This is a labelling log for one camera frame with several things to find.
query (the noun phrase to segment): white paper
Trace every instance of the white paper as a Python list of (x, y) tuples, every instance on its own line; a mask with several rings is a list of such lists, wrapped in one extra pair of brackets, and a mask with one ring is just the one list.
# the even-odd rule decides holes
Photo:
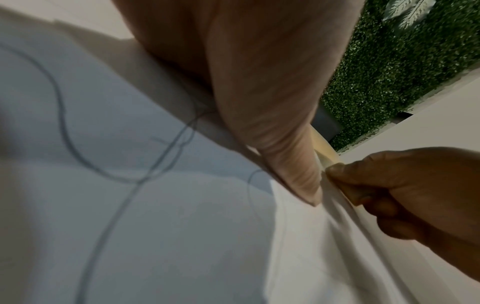
[(300, 202), (176, 77), (151, 81), (181, 117), (0, 22), (1, 303), (416, 303), (326, 180)]

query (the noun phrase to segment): leaf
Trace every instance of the leaf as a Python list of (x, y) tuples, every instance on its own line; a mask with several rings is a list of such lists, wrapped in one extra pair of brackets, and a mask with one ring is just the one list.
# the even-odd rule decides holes
[(419, 0), (390, 0), (385, 8), (383, 21), (400, 16), (417, 4), (418, 1)]
[(409, 27), (417, 25), (432, 10), (437, 0), (420, 0), (400, 21), (398, 28), (406, 30)]

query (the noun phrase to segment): white wall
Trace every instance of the white wall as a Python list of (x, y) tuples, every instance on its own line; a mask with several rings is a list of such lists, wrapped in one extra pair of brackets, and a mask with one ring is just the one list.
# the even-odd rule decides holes
[[(443, 93), (433, 105), (347, 151), (341, 158), (348, 163), (383, 150), (433, 146), (480, 151), (480, 78), (470, 79), (466, 85)], [(480, 283), (446, 264), (427, 248), (418, 244), (417, 247), (461, 303), (480, 302)]]

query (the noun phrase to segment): hand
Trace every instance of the hand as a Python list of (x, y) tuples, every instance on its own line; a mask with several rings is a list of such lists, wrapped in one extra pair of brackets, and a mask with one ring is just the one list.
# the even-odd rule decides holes
[(480, 280), (480, 153), (380, 152), (326, 172), (338, 184), (373, 187), (371, 195), (352, 203), (375, 215), (385, 234), (415, 239)]
[(233, 134), (300, 198), (321, 201), (309, 123), (363, 0), (114, 0), (152, 54), (212, 84)]

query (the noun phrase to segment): green hedge wall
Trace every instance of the green hedge wall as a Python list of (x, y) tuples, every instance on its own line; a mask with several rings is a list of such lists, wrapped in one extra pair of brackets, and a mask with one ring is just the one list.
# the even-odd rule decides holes
[(389, 0), (366, 0), (363, 14), (320, 102), (343, 126), (339, 150), (480, 61), (480, 1), (437, 0), (413, 29), (382, 21)]

